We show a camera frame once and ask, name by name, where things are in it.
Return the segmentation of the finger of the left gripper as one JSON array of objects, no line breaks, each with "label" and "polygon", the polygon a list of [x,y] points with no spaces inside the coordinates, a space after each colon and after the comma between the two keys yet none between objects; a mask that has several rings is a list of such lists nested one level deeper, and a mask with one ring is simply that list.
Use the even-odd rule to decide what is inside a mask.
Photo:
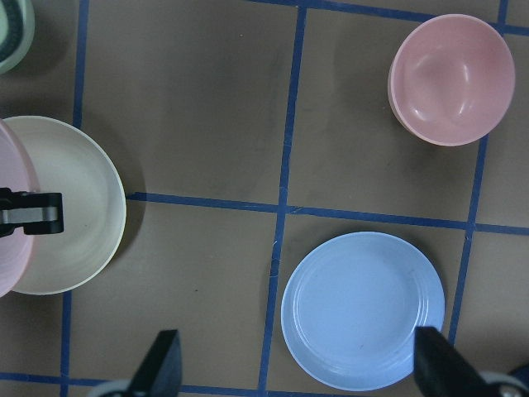
[{"label": "finger of the left gripper", "polygon": [[1,188],[1,237],[12,235],[19,227],[26,235],[62,233],[63,195]]}]

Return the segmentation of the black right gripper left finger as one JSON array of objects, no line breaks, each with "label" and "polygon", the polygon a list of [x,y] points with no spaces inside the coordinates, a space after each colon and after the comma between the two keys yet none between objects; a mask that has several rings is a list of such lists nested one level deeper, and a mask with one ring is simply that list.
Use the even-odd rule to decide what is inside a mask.
[{"label": "black right gripper left finger", "polygon": [[129,396],[177,396],[182,384],[178,330],[160,331],[128,386]]}]

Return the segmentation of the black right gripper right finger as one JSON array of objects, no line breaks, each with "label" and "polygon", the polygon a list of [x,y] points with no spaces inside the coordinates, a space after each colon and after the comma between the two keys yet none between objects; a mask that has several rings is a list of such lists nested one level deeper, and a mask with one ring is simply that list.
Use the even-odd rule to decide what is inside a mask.
[{"label": "black right gripper right finger", "polygon": [[434,327],[416,327],[413,377],[423,396],[479,396],[483,377]]}]

